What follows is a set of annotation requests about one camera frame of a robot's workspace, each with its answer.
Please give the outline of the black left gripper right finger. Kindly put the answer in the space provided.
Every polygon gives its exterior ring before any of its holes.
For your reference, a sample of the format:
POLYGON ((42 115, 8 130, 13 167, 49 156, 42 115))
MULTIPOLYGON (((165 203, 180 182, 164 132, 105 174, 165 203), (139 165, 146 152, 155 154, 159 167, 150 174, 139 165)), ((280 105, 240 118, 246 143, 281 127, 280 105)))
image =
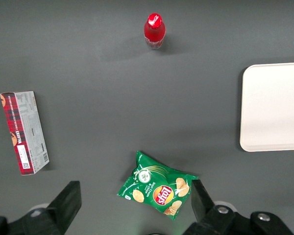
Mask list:
POLYGON ((246 218, 229 206, 216 205, 201 180, 192 181, 192 208, 197 222, 185 235, 292 235, 293 232, 275 214, 255 211, 246 218))

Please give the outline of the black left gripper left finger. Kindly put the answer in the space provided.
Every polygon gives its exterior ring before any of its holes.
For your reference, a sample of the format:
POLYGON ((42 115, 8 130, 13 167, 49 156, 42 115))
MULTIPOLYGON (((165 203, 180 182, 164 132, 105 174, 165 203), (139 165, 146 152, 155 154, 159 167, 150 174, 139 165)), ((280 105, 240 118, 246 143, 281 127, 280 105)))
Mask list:
POLYGON ((81 205, 80 181, 70 181, 46 208, 30 210, 12 223, 0 216, 0 235, 63 235, 81 205))

